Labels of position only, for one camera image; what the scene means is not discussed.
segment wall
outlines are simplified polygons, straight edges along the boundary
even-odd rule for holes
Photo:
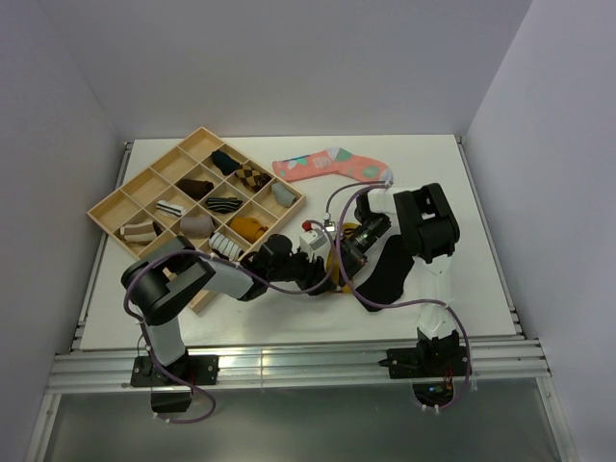
[[[530,0],[39,0],[125,139],[464,133]]]
[[[121,143],[33,0],[0,2],[0,458],[22,460],[55,351],[66,350]]]
[[[468,133],[522,322],[581,459],[613,460],[616,3],[535,0]]]

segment metal frame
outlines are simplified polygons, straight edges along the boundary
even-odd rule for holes
[[[546,406],[552,433],[562,460],[575,461],[577,454],[573,440],[557,398],[553,392],[552,375],[539,341],[526,340],[518,315],[502,274],[501,264],[487,226],[475,183],[469,171],[464,148],[456,139],[479,214],[499,272],[517,335],[491,339],[472,339],[473,381],[486,379],[536,378]],[[116,185],[121,184],[132,143],[127,142]],[[79,324],[71,352],[55,358],[45,389],[26,460],[39,462],[44,458],[52,434],[56,414],[63,394],[83,393],[150,393],[150,389],[133,389],[128,384],[137,352],[86,352],[80,349],[91,293],[96,283],[100,260],[107,242],[103,233],[92,267],[90,281],[82,305]],[[386,368],[378,367],[378,360],[392,347],[409,347],[406,341],[361,342],[349,344],[292,345],[270,347],[201,347],[190,348],[191,354],[219,356],[218,383],[210,390],[267,389],[312,386],[352,386],[400,383],[389,378]],[[155,390],[181,389],[161,387]]]

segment black sock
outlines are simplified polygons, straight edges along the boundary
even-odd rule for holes
[[[398,300],[404,293],[404,279],[413,268],[413,258],[404,249],[402,236],[391,236],[383,253],[378,258],[378,263],[370,277],[357,288],[357,292],[369,301],[380,304],[390,304]],[[370,312],[380,311],[362,303]]]

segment yellow fabric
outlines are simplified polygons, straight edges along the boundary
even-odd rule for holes
[[[352,234],[353,231],[355,230],[355,228],[359,226],[359,224],[357,223],[344,223],[343,224],[343,236],[347,236],[349,234]],[[332,255],[331,252],[329,252],[329,256],[327,257],[327,265],[325,270],[329,270],[329,267],[332,264]],[[336,260],[334,262],[334,269],[331,271],[331,280],[338,286],[338,276],[340,275],[340,267],[338,265],[338,260]],[[348,285],[345,285],[342,289],[338,289],[335,291],[337,294],[350,294],[350,288],[348,287]]]
[[[257,218],[253,217],[233,218],[229,224],[229,227],[251,244],[256,243],[257,240],[268,230],[268,228],[261,224]]]

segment wooden box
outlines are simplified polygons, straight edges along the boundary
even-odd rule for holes
[[[212,153],[216,150],[224,152],[242,165],[248,164],[257,170],[266,172],[271,180],[260,191],[253,192],[243,185],[235,172],[225,176],[214,165]],[[177,182],[183,178],[210,181],[214,184],[214,188],[200,200],[193,200],[176,186]],[[274,183],[281,183],[296,197],[291,207],[287,208],[276,202],[271,190],[271,185]],[[209,197],[238,197],[244,203],[236,212],[218,214],[206,207],[205,201]],[[135,259],[138,259],[182,234],[180,218],[170,217],[157,209],[156,203],[159,200],[166,200],[185,207],[184,217],[210,216],[215,224],[215,232],[221,233],[238,244],[244,251],[244,256],[258,249],[269,236],[280,232],[287,222],[304,207],[306,197],[281,178],[201,127],[149,168],[92,207],[88,215],[112,239]],[[268,227],[268,230],[251,244],[229,227],[231,220],[236,217],[257,218]],[[122,226],[142,223],[149,219],[154,220],[160,227],[160,234],[153,242],[149,244],[127,243],[121,238]],[[191,239],[195,248],[206,253],[212,251],[209,241],[208,238]],[[215,295],[208,291],[201,291],[192,300],[190,307],[198,312]]]

